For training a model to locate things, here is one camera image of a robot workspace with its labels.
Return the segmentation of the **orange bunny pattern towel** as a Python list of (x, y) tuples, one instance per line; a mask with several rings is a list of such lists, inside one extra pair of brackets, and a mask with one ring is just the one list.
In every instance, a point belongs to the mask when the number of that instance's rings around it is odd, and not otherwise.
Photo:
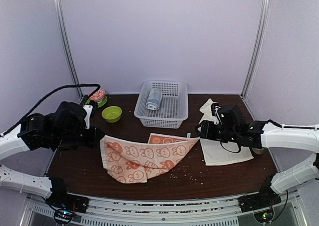
[(145, 183), (173, 169), (199, 138), (151, 134), (148, 143), (104, 136), (100, 141), (103, 168), (123, 184)]

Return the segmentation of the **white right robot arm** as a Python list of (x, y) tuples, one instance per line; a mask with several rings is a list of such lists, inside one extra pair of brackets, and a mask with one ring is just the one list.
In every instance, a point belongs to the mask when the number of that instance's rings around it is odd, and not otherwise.
[(267, 206), (275, 194), (319, 177), (319, 127), (284, 125), (267, 121), (247, 123), (238, 105), (211, 106), (212, 121), (204, 120), (196, 126), (200, 138), (225, 143), (236, 143), (238, 148), (288, 148), (311, 152), (295, 166), (270, 177), (264, 189), (256, 195), (259, 206)]

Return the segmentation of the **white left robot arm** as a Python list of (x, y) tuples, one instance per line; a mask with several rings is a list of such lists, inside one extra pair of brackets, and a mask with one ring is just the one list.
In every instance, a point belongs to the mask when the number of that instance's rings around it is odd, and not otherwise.
[[(90, 124), (97, 108), (97, 104), (80, 105), (63, 101), (54, 113), (35, 113), (23, 118), (12, 130), (0, 136), (0, 158), (6, 159), (40, 148), (52, 151), (77, 150), (80, 146), (97, 148), (105, 135), (99, 127)], [(61, 208), (67, 208), (72, 203), (61, 178), (37, 177), (1, 165), (0, 185), (52, 199)]]

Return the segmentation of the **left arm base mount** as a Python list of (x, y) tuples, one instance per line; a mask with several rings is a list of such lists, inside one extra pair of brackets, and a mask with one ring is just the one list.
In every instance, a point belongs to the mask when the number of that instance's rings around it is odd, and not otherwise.
[(61, 178), (48, 177), (48, 180), (51, 183), (51, 195), (45, 198), (45, 202), (55, 210), (54, 217), (59, 217), (69, 223), (76, 216), (76, 213), (86, 213), (89, 198), (69, 194)]

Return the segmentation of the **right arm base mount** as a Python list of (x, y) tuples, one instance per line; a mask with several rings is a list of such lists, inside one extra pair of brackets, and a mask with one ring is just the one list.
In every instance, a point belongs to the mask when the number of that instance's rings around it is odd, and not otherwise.
[(238, 198), (241, 212), (254, 211), (254, 218), (262, 224), (269, 224), (275, 218), (274, 205), (281, 202), (279, 194), (271, 188), (273, 176), (267, 177), (257, 193)]

